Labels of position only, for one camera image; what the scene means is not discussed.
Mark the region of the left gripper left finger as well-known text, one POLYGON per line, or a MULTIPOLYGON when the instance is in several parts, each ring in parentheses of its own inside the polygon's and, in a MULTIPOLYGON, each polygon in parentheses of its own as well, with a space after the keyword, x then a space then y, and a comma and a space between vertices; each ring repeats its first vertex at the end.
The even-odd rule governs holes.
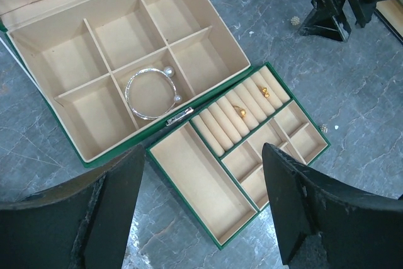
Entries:
POLYGON ((1 268, 121 268, 145 164, 135 146, 109 163, 1 203, 1 268))

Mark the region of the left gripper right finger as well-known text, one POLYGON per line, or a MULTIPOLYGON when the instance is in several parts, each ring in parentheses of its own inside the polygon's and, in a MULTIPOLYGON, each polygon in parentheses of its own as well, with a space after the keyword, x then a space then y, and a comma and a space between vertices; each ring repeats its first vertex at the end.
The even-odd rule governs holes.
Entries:
POLYGON ((402 199, 360 190, 262 149, 281 261, 290 268, 402 268, 402 199))

